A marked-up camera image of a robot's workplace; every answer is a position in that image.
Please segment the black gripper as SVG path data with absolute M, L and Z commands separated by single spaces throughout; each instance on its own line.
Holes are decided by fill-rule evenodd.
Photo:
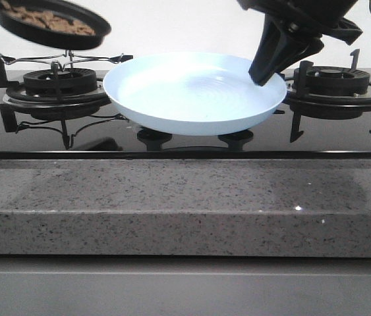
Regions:
M 297 31 L 324 34 L 350 45 L 362 30 L 345 15 L 355 1 L 239 1 L 244 10 L 265 14 L 262 38 L 248 70 L 252 81 L 264 86 L 275 74 L 289 66 L 319 53 L 324 48 L 320 38 L 299 41 L 287 26 Z

